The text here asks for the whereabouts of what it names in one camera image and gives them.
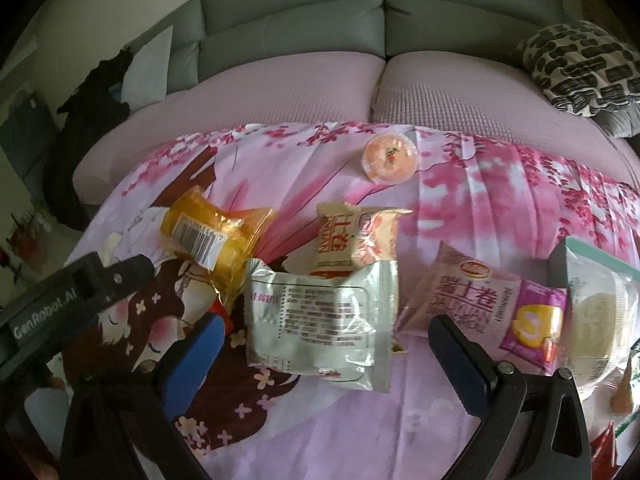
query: black and white patterned pillow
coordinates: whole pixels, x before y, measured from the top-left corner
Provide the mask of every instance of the black and white patterned pillow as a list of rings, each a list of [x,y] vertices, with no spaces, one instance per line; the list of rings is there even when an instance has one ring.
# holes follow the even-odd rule
[[[640,101],[640,54],[591,22],[542,28],[520,50],[524,67],[559,110],[589,117]]]

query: red oval logo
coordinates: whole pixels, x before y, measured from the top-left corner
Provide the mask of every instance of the red oval logo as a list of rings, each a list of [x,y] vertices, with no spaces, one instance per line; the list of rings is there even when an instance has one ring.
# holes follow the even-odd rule
[[[489,266],[486,266],[482,262],[476,262],[475,260],[462,262],[460,264],[460,270],[474,280],[482,280],[491,275],[491,268]]]

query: silver snack package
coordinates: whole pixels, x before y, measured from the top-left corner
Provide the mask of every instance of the silver snack package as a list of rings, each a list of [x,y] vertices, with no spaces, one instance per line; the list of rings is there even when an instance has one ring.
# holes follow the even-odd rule
[[[321,376],[341,388],[388,392],[398,294],[395,260],[330,280],[246,267],[249,366]]]

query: yellow snack package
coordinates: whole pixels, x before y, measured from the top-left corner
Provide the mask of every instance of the yellow snack package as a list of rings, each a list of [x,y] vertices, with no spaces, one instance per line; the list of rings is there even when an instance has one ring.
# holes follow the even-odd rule
[[[160,232],[209,271],[228,312],[242,288],[244,266],[276,211],[268,207],[226,212],[193,187],[166,212]]]
[[[398,218],[409,209],[364,207],[346,202],[321,202],[316,211],[320,232],[315,276],[349,276],[354,270],[396,259]]]

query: yellow fruit image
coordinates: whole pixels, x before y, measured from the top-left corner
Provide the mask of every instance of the yellow fruit image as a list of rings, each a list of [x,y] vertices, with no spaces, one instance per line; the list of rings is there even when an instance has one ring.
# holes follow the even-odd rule
[[[521,306],[511,321],[511,330],[518,341],[529,348],[540,348],[546,338],[559,336],[562,310],[550,305]]]

